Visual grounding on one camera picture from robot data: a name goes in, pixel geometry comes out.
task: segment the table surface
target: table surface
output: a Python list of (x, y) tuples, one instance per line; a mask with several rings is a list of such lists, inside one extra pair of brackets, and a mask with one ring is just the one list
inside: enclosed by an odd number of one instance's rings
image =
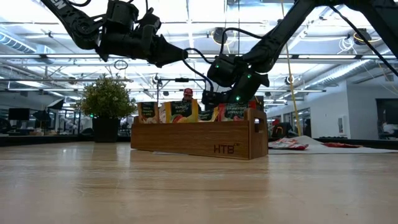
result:
[(161, 156), (0, 149), (0, 223), (396, 223), (398, 154)]

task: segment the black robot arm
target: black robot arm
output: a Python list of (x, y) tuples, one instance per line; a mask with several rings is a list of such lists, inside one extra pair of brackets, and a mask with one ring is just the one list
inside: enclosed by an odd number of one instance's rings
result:
[(156, 35), (162, 23), (153, 15), (153, 8), (138, 21), (139, 10), (124, 1), (109, 0), (106, 14), (95, 17), (73, 7), (69, 0), (41, 1), (58, 17), (79, 48), (95, 49), (104, 61), (114, 54), (162, 67), (188, 57), (163, 35)]
[(282, 48), (305, 18), (315, 7), (339, 4), (362, 12), (392, 53), (398, 55), (398, 7), (393, 0), (296, 0), (284, 19), (248, 53), (241, 57), (229, 57), (221, 53), (215, 59), (207, 73), (208, 77), (220, 86), (233, 87), (223, 93), (204, 91), (202, 102), (218, 104), (247, 101), (254, 96), (260, 85), (269, 87), (267, 75), (259, 73), (269, 72), (273, 68)]

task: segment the potted plant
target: potted plant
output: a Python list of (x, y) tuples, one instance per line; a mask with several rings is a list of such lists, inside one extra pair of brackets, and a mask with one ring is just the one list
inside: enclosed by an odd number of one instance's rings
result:
[(125, 79), (106, 78), (85, 87), (83, 98), (76, 104), (86, 115), (93, 115), (94, 142), (116, 142), (120, 118), (137, 111), (135, 99), (129, 99)]

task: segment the black planter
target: black planter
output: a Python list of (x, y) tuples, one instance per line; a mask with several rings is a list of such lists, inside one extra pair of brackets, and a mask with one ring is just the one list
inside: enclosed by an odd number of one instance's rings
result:
[(118, 140), (119, 119), (94, 118), (94, 142), (116, 142)]

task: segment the wooden crate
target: wooden crate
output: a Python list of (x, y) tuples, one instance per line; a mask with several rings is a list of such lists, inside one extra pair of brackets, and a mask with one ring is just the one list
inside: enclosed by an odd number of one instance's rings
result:
[(197, 156), (255, 159), (268, 155), (267, 116), (246, 109), (244, 121), (139, 124), (134, 120), (131, 148)]

